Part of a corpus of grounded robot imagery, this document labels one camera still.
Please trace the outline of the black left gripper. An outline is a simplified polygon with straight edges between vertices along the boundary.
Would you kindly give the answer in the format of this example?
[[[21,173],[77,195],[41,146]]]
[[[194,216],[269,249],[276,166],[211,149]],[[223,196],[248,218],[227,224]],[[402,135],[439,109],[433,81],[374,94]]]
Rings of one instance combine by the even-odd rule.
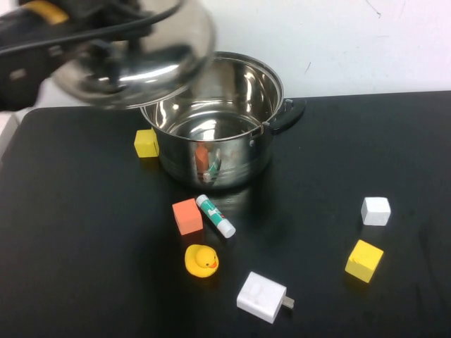
[[[99,9],[92,10],[75,20],[75,34],[66,38],[68,43],[81,43],[94,39],[125,41],[146,37],[153,26],[176,14],[184,5],[175,5],[162,12],[146,11],[139,1],[107,1]]]

